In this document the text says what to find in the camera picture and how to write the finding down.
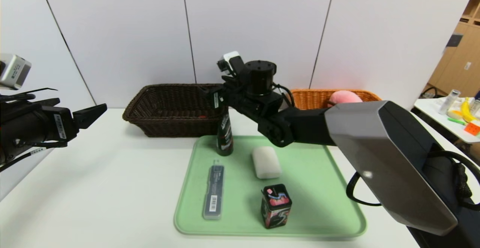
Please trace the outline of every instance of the orange wicker basket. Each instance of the orange wicker basket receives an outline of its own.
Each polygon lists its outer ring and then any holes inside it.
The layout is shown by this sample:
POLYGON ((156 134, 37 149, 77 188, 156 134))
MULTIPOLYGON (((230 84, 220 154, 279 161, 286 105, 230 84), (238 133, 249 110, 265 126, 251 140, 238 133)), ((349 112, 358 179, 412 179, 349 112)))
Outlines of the orange wicker basket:
MULTIPOLYGON (((292 90, 295 107, 299 109, 317 109, 327 108, 327 102, 331 95, 339 90, 316 90, 316 89, 296 89, 292 90)), ((363 90, 347 90, 353 91, 360 96, 364 102, 380 101, 381 99, 374 93, 363 90)))

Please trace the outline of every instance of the wicker basket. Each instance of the wicker basket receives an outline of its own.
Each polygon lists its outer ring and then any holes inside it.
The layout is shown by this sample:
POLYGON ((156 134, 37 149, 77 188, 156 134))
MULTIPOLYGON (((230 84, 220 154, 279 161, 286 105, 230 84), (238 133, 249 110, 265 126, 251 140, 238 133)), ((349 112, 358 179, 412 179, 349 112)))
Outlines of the wicker basket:
POLYGON ((213 109, 199 86, 218 84, 158 84, 142 88, 129 103, 123 119, 140 127, 148 137, 216 135, 227 107, 213 109))
MULTIPOLYGON (((296 89, 292 90, 295 107, 299 109, 317 109, 327 108, 327 102, 331 95, 339 90, 316 90, 316 89, 296 89)), ((381 99, 374 93, 363 90, 347 90, 353 91, 360 96, 364 102, 380 101, 381 99)))

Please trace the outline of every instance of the dark brown wicker basket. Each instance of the dark brown wicker basket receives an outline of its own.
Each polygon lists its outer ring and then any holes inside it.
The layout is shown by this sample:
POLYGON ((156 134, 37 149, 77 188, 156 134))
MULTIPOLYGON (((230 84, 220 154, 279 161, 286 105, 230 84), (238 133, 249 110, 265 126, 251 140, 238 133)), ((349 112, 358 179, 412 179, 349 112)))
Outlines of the dark brown wicker basket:
POLYGON ((142 88, 129 103, 123 119, 149 137, 201 137, 215 135, 226 107, 214 109, 199 86, 218 84, 158 84, 142 88))

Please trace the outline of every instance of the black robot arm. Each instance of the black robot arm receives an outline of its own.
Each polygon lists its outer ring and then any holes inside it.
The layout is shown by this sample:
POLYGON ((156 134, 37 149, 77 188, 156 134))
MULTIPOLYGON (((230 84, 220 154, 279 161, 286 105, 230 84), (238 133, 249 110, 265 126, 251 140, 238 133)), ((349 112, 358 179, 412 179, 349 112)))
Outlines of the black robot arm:
POLYGON ((101 104, 71 113, 55 106, 58 98, 29 101, 33 92, 45 89, 0 96, 0 172, 44 149, 66 147, 79 129, 87 129, 107 109, 101 104), (39 149, 17 157, 31 147, 39 149))
POLYGON ((389 101, 279 111, 283 100, 294 101, 273 91, 282 87, 273 81, 274 63, 245 64, 232 52, 218 67, 227 75, 224 84, 206 91, 214 106, 231 106, 257 122, 258 131, 278 147, 292 142, 338 146, 421 247, 480 247, 480 206, 458 189, 468 186, 465 168, 454 159, 480 180, 478 168, 443 150, 410 112, 389 101))

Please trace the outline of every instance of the white wall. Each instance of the white wall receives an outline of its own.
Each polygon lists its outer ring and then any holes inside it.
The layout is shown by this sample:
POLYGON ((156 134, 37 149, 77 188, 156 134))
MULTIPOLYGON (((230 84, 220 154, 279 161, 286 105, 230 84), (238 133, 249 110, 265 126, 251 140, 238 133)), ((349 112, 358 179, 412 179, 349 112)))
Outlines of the white wall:
POLYGON ((186 0, 199 83, 222 82, 216 62, 237 50, 268 60, 275 81, 308 88, 330 0, 186 0))
POLYGON ((468 0, 331 0, 312 88, 365 89, 411 108, 468 0))
MULTIPOLYGON (((94 106, 45 0, 1 1, 1 52, 17 54, 32 63, 21 91, 50 87, 37 99, 59 97, 59 106, 72 111, 94 106)), ((2 94, 18 91, 0 90, 2 94)), ((45 156, 41 153, 0 174, 0 200, 45 156)))
POLYGON ((149 84, 195 83, 183 0, 48 0, 96 103, 149 84))

